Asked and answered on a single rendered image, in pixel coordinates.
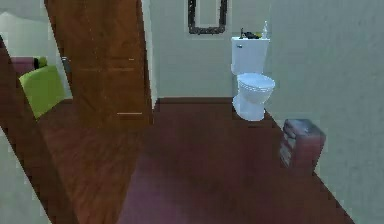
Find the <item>white toilet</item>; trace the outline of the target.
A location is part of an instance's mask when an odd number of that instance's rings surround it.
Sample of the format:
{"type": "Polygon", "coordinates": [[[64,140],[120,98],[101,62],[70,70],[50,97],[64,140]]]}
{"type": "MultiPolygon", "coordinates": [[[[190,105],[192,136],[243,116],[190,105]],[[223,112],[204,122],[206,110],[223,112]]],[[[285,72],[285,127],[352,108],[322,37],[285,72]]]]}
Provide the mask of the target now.
{"type": "Polygon", "coordinates": [[[275,81],[264,74],[269,43],[266,38],[231,38],[231,72],[237,81],[232,104],[247,121],[264,119],[265,103],[275,88],[275,81]]]}

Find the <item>brown wooden room door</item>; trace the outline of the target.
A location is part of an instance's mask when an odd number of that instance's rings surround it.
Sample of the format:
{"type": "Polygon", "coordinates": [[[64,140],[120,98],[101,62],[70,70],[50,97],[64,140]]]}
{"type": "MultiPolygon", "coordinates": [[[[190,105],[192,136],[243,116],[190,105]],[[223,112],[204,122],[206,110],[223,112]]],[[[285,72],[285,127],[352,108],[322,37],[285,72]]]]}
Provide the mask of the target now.
{"type": "Polygon", "coordinates": [[[141,129],[152,105],[142,0],[44,0],[81,122],[141,129]]]}

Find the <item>dark red sofa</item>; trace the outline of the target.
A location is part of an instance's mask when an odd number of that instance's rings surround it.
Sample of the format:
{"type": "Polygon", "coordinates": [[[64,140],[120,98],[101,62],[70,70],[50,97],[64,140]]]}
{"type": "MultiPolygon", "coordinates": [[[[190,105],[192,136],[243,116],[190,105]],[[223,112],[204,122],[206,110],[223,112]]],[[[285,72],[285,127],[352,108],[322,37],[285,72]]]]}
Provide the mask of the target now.
{"type": "Polygon", "coordinates": [[[39,67],[39,61],[35,57],[12,57],[11,62],[18,76],[22,76],[39,67]]]}

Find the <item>black framed wall mirror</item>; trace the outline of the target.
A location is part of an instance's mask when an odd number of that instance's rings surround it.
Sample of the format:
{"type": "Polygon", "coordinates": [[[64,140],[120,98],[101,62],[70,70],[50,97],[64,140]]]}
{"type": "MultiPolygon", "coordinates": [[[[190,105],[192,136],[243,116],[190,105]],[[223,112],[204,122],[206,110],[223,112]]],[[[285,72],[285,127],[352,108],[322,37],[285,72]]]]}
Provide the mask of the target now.
{"type": "Polygon", "coordinates": [[[194,35],[215,35],[224,33],[227,24],[228,0],[220,0],[219,20],[215,27],[199,27],[196,25],[197,0],[187,0],[188,6],[188,31],[194,35]]]}

